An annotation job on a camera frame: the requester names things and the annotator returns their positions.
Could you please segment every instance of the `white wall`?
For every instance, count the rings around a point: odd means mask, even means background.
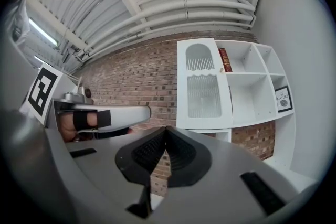
[[[259,0],[252,29],[280,58],[296,110],[291,170],[319,178],[336,131],[336,32],[323,0]]]

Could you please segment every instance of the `black strap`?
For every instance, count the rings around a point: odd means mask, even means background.
[[[87,116],[88,111],[74,111],[72,121],[77,131],[93,128],[88,124]]]

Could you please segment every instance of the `cabinet door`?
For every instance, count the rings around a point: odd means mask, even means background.
[[[177,43],[177,123],[184,129],[224,129],[232,106],[223,62],[213,38]]]

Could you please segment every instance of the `black slot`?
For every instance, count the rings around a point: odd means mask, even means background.
[[[70,151],[70,155],[72,158],[78,158],[86,155],[90,155],[92,153],[97,152],[94,148],[84,148],[83,150],[78,151]]]
[[[257,173],[247,172],[240,177],[267,215],[273,214],[285,205]]]

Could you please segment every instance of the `white shelving unit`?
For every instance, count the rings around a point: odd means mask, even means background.
[[[233,72],[225,73],[219,48],[225,48]],[[278,112],[275,89],[288,80],[270,46],[205,38],[179,41],[177,53],[177,127],[230,142],[233,127],[294,114]]]

